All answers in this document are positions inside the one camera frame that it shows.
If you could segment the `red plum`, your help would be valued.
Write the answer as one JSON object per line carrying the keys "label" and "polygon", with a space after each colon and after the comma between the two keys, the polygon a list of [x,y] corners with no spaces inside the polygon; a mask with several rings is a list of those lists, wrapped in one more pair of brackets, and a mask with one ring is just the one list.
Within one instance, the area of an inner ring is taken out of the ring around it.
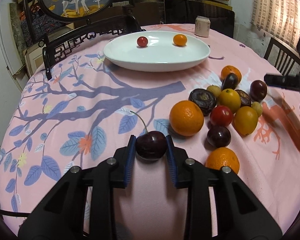
{"label": "red plum", "polygon": [[250,85],[250,96],[254,101],[262,101],[267,95],[267,85],[261,80],[255,80]]}

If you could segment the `orange yellow fruit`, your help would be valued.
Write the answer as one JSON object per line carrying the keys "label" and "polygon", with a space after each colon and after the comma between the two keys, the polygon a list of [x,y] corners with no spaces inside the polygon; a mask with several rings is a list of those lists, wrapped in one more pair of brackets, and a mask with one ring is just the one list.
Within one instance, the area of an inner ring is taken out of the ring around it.
{"label": "orange yellow fruit", "polygon": [[243,137],[253,133],[258,124],[258,115],[252,107],[241,107],[235,114],[233,126]]}

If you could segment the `large mandarin orange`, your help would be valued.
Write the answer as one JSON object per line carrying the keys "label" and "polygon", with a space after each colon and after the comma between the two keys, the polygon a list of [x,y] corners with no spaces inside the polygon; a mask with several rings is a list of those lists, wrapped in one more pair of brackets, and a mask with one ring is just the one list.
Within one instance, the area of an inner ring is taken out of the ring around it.
{"label": "large mandarin orange", "polygon": [[223,81],[229,74],[235,74],[238,78],[238,82],[241,82],[242,80],[242,74],[239,71],[238,68],[231,66],[231,65],[227,65],[225,67],[223,67],[223,69],[221,70],[221,75],[220,78]]}

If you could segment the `yellow lemon fruit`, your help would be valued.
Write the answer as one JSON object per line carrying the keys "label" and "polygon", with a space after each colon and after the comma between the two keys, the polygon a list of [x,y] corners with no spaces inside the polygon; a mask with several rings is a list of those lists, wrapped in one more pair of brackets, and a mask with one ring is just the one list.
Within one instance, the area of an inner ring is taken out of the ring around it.
{"label": "yellow lemon fruit", "polygon": [[241,98],[239,94],[233,89],[224,89],[217,98],[219,106],[226,106],[235,114],[241,107]]}

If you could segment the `small tan longan back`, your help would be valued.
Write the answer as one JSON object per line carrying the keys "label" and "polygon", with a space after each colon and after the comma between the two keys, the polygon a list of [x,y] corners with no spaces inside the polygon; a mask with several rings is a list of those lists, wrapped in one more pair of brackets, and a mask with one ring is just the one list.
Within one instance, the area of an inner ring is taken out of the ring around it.
{"label": "small tan longan back", "polygon": [[210,86],[207,87],[206,90],[211,92],[216,99],[218,99],[219,95],[222,92],[221,88],[219,86],[216,86],[216,85],[210,85]]}

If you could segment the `small tan longan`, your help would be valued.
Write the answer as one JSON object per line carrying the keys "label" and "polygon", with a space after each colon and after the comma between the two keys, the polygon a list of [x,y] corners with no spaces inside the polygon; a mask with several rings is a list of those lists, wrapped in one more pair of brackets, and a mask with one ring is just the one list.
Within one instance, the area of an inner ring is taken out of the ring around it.
{"label": "small tan longan", "polygon": [[219,86],[216,86],[216,85],[210,85],[210,86],[207,87],[206,90],[211,92],[216,99],[218,99],[219,95],[222,92],[221,88]]}
{"label": "small tan longan", "polygon": [[256,111],[258,117],[260,117],[262,115],[263,107],[259,102],[254,101],[251,104],[251,107]]}

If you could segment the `dark cherry with stem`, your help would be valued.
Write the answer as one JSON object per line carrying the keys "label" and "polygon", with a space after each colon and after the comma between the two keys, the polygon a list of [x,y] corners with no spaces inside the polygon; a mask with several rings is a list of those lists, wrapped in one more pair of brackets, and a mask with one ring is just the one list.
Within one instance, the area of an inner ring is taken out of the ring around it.
{"label": "dark cherry with stem", "polygon": [[143,123],[145,133],[136,139],[135,150],[140,158],[145,161],[157,161],[164,156],[168,150],[165,135],[159,131],[148,131],[147,126],[137,113],[132,111]]}

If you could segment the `yellow kumquat front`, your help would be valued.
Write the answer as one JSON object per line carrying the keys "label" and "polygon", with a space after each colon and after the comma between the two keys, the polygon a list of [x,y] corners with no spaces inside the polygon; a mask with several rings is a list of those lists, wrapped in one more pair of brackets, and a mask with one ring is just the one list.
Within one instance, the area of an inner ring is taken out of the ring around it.
{"label": "yellow kumquat front", "polygon": [[177,34],[173,37],[173,43],[176,46],[183,47],[187,43],[187,37],[183,34]]}

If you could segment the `small red cherry tomato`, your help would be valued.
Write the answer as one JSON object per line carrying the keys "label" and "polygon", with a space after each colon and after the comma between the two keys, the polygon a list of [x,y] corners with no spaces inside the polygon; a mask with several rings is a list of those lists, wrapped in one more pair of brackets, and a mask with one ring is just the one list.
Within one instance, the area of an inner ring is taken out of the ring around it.
{"label": "small red cherry tomato", "polygon": [[140,47],[140,48],[145,48],[148,45],[148,39],[145,36],[138,37],[136,42],[137,42],[138,47]]}

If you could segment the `small tan longan front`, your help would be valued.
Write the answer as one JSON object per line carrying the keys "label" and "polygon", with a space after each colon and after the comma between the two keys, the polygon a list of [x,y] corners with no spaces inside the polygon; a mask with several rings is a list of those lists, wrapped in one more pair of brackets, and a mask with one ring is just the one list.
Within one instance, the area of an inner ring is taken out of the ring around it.
{"label": "small tan longan front", "polygon": [[259,102],[254,101],[251,104],[251,107],[256,111],[258,117],[260,117],[262,115],[263,107]]}

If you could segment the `dark wooden chair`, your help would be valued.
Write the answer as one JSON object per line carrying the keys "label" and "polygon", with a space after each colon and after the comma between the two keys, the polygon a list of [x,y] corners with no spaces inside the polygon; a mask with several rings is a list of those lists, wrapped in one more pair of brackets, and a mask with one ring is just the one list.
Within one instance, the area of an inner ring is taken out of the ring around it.
{"label": "dark wooden chair", "polygon": [[281,75],[300,74],[300,58],[294,49],[277,38],[271,37],[263,57],[268,62],[270,62],[269,57],[273,49],[277,49],[273,66]]}

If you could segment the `patterned curtain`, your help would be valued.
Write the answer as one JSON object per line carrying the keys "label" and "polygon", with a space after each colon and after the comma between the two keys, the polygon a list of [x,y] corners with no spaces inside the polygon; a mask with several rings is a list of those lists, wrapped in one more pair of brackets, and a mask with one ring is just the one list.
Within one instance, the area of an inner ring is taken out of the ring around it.
{"label": "patterned curtain", "polygon": [[300,0],[254,0],[251,23],[295,49],[300,38]]}

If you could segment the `pink printed tablecloth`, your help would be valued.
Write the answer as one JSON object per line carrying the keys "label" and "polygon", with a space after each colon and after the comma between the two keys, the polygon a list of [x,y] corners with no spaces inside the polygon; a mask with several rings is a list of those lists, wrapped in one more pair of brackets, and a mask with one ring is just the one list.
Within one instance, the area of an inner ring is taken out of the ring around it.
{"label": "pink printed tablecloth", "polygon": [[[30,78],[0,149],[3,210],[31,212],[69,168],[98,165],[144,128],[171,135],[175,146],[204,163],[212,151],[208,126],[189,138],[178,135],[169,126],[173,105],[196,88],[220,85],[225,66],[241,72],[243,91],[276,73],[252,49],[216,31],[205,39],[211,49],[207,60],[170,73],[111,64],[103,49],[112,38],[85,41],[53,67],[51,80],[43,67]],[[229,127],[229,148],[239,159],[239,177],[287,231],[300,211],[300,94],[270,88],[262,106],[251,135],[241,137]]]}

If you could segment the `pink beverage can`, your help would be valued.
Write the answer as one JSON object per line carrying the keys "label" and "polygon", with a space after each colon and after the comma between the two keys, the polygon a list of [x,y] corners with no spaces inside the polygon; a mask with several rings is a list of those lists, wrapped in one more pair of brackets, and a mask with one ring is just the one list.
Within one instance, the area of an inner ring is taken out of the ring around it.
{"label": "pink beverage can", "polygon": [[208,37],[210,32],[210,19],[197,16],[195,21],[194,34],[200,37]]}

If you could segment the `white oval plate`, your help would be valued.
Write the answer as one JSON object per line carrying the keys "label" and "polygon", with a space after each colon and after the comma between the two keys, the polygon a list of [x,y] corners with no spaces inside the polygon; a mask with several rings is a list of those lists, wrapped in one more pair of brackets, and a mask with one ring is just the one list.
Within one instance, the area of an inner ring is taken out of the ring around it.
{"label": "white oval plate", "polygon": [[[183,47],[173,43],[172,31],[142,31],[119,36],[103,49],[113,64],[140,72],[176,72],[195,67],[210,56],[210,47],[202,40],[186,35]],[[145,36],[148,45],[140,48],[137,39]]]}

